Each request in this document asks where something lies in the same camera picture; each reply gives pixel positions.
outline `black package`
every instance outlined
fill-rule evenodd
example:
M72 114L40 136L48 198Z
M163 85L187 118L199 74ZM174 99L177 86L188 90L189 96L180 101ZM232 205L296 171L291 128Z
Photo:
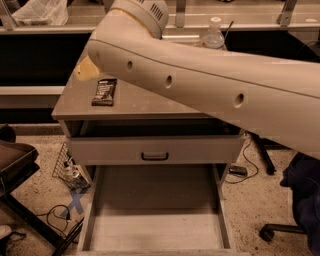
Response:
M112 106L113 95L116 89L117 79L108 78L98 82L96 95L94 96L92 106Z

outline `caster wheel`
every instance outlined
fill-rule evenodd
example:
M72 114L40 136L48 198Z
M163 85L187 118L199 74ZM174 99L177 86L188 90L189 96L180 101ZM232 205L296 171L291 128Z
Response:
M271 242L274 237L274 232L270 229L262 228L259 232L259 236L266 242Z

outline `air vent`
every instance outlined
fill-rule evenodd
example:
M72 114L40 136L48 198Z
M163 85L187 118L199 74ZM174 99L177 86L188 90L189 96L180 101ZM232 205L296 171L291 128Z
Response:
M163 13L161 12L160 8L156 5L156 4L153 4L151 6L151 9L150 11L154 14L154 16L160 20L161 17L163 16Z

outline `white bag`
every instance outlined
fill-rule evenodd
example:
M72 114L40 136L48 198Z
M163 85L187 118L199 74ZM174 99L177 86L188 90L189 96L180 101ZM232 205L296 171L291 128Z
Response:
M29 0L12 14L23 25L64 25L68 21L67 0Z

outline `plastic bottle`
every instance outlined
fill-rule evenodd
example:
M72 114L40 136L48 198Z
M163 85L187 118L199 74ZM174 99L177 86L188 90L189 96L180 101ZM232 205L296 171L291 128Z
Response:
M201 46L211 49L224 48L224 36L220 30L221 19L212 17L209 20L209 30L201 36Z

